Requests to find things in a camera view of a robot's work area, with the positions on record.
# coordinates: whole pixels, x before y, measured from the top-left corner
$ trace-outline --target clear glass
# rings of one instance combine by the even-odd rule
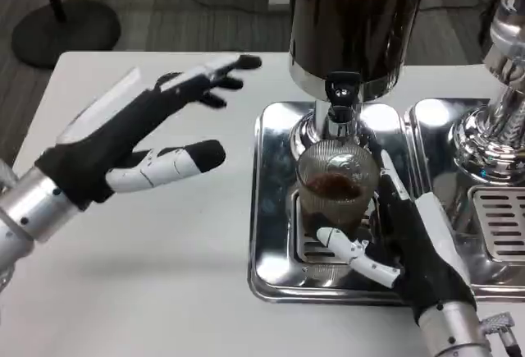
[[[354,71],[363,82],[395,83],[419,2],[291,0],[290,54],[321,79],[333,71]]]
[[[356,144],[324,140],[298,161],[299,200],[304,230],[337,227],[351,236],[361,224],[379,181],[372,155]]]

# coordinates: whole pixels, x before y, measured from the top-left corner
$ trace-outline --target stainless steel tray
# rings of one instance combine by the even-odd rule
[[[290,132],[312,110],[313,103],[274,103],[256,122],[249,285],[255,295],[271,301],[400,304],[394,293],[333,258],[326,256],[324,262],[301,258],[304,250],[298,249],[298,243],[300,247],[313,241],[297,235],[301,230],[295,221],[296,177]],[[397,112],[384,104],[367,105],[362,122],[374,130],[400,177],[411,186],[409,151]],[[380,258],[379,247],[369,249],[368,254]]]
[[[477,299],[522,301],[525,266],[505,263],[488,254],[481,224],[469,199],[469,191],[479,189],[479,184],[456,167],[450,145],[454,122],[469,109],[483,104],[486,100],[434,98],[417,103],[407,112],[405,130],[412,149],[417,182],[414,188],[417,195],[432,190],[443,204]]]

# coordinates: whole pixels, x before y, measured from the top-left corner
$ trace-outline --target robotic arm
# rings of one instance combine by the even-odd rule
[[[215,140],[184,148],[133,152],[170,115],[198,102],[223,108],[215,87],[240,89],[228,74],[261,66],[258,57],[231,55],[181,74],[161,77],[149,88],[134,69],[87,107],[34,166],[0,196],[0,290],[18,259],[34,242],[46,241],[94,201],[116,192],[149,189],[209,171],[226,155]]]
[[[391,288],[412,308],[430,355],[490,357],[486,336],[497,333],[510,357],[521,356],[509,313],[478,318],[468,270],[437,197],[427,193],[412,201],[389,154],[373,144],[370,149],[381,166],[377,189],[381,228],[390,237],[388,248],[399,258],[401,269],[372,261],[365,254],[368,243],[350,241],[336,229],[322,228],[318,239],[352,269]]]

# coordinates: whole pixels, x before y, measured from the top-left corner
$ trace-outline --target coffee dispenser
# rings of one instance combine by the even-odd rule
[[[290,75],[315,102],[274,103],[256,123],[249,283],[266,300],[398,304],[349,270],[302,225],[296,173],[320,140],[388,150],[411,186],[409,150],[397,112],[369,103],[387,94],[403,66],[420,0],[291,0]],[[357,233],[388,264],[374,201]]]
[[[294,129],[298,156],[312,142],[354,135],[363,102],[397,83],[420,0],[291,0],[290,75],[316,99]]]

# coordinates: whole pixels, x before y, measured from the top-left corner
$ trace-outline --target glass cup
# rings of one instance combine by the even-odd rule
[[[352,236],[373,197],[379,170],[366,149],[323,140],[300,156],[297,177],[304,230],[315,237],[321,227],[336,227]]]

